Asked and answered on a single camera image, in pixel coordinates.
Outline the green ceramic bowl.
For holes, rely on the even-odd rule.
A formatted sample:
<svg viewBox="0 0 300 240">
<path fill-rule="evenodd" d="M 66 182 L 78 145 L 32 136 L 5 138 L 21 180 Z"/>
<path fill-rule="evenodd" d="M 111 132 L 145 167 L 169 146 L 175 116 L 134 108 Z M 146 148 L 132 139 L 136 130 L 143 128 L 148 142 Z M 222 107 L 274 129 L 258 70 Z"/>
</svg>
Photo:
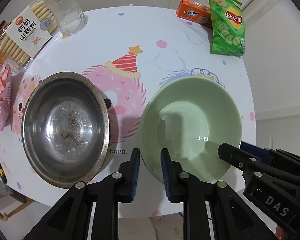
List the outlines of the green ceramic bowl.
<svg viewBox="0 0 300 240">
<path fill-rule="evenodd" d="M 139 130 L 140 152 L 145 166 L 163 181 L 161 150 L 184 171 L 213 183 L 230 165 L 218 156 L 227 143 L 239 147 L 241 116 L 226 90 L 203 77 L 187 76 L 163 85 L 147 104 Z"/>
</svg>

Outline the steel bowl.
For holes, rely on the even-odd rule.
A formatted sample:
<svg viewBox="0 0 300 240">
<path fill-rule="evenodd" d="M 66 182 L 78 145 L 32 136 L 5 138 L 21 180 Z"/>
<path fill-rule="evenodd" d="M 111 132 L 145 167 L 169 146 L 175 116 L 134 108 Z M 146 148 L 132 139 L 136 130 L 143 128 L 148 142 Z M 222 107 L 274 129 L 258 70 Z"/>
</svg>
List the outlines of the steel bowl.
<svg viewBox="0 0 300 240">
<path fill-rule="evenodd" d="M 100 91 L 86 77 L 60 72 L 31 93 L 22 117 L 21 137 L 32 168 L 62 189 L 91 181 L 106 159 L 110 124 Z"/>
</svg>

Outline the pink strawberry snack bag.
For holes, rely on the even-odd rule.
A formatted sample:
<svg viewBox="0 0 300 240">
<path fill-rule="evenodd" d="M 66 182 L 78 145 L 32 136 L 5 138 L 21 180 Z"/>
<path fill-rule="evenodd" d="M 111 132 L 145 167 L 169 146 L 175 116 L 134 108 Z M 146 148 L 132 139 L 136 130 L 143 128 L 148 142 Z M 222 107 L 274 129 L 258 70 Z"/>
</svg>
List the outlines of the pink strawberry snack bag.
<svg viewBox="0 0 300 240">
<path fill-rule="evenodd" d="M 0 131 L 5 127 L 11 112 L 11 75 L 11 68 L 0 64 Z"/>
</svg>

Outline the green Lays chips bag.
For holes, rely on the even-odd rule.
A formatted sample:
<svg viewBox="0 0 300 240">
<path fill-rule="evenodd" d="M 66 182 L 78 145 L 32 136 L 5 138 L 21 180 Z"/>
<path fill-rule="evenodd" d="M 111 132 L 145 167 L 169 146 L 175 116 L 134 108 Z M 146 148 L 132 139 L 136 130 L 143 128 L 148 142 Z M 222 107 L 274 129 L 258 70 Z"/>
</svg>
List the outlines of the green Lays chips bag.
<svg viewBox="0 0 300 240">
<path fill-rule="evenodd" d="M 242 3 L 237 0 L 209 0 L 213 39 L 211 53 L 242 57 L 245 53 L 245 25 Z"/>
</svg>

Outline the cartoon printed tablecloth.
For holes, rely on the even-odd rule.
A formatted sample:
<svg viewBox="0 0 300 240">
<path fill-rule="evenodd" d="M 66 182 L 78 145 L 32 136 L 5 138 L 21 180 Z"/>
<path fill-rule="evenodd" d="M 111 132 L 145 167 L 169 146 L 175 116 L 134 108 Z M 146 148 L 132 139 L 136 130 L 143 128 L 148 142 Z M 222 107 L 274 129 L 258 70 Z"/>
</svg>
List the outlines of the cartoon printed tablecloth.
<svg viewBox="0 0 300 240">
<path fill-rule="evenodd" d="M 209 29 L 190 23 L 175 14 L 175 10 L 156 7 L 114 7 L 85 12 L 88 23 L 80 32 L 62 38 L 58 31 L 45 45 L 25 72 L 12 77 L 12 100 L 23 79 L 38 75 L 42 79 L 58 72 L 82 73 L 87 68 L 115 61 L 140 46 L 136 55 L 136 70 L 141 73 L 139 85 L 146 90 L 145 104 L 160 89 L 166 79 L 180 74 L 203 74 L 224 85 L 235 101 L 243 125 L 243 141 L 256 144 L 254 103 L 247 71 L 242 58 L 210 53 Z M 7 185 L 42 204 L 53 206 L 66 192 L 44 181 L 32 169 L 24 153 L 21 135 L 7 123 L 0 131 L 0 162 Z M 131 137 L 111 145 L 107 165 L 93 178 L 101 181 L 117 171 L 138 147 L 137 129 Z M 120 218 L 151 217 L 178 213 L 182 204 L 171 204 L 164 185 L 157 181 L 140 161 L 136 197 L 132 204 L 119 204 Z"/>
</svg>

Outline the orange Ovaltine biscuit box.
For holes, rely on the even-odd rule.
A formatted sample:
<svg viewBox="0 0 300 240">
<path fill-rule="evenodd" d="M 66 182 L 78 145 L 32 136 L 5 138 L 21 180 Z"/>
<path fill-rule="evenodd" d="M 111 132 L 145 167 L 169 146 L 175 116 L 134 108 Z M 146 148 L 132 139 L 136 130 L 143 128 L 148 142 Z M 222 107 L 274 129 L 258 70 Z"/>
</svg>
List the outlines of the orange Ovaltine biscuit box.
<svg viewBox="0 0 300 240">
<path fill-rule="evenodd" d="M 208 28 L 212 27 L 211 12 L 208 6 L 192 0 L 180 0 L 176 9 L 179 18 L 195 22 Z"/>
</svg>

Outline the clear biscuit cracker package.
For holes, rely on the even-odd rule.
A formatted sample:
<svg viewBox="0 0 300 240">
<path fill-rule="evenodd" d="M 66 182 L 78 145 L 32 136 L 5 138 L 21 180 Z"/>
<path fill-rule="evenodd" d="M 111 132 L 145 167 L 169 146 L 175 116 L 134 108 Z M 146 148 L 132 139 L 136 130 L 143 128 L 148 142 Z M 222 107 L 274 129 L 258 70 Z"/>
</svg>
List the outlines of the clear biscuit cracker package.
<svg viewBox="0 0 300 240">
<path fill-rule="evenodd" d="M 55 16 L 47 6 L 50 1 L 34 0 L 0 36 L 0 63 L 15 73 L 25 71 L 57 28 Z"/>
</svg>

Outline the clear plastic cup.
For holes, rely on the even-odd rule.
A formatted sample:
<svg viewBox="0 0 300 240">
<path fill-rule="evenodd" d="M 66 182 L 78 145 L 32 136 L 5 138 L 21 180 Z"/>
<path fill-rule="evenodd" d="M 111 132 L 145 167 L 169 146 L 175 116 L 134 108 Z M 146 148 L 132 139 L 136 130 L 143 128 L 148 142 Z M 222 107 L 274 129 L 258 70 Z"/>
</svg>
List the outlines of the clear plastic cup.
<svg viewBox="0 0 300 240">
<path fill-rule="evenodd" d="M 54 15 L 63 36 L 71 36 L 82 30 L 88 17 L 77 0 L 48 0 L 47 7 Z"/>
</svg>

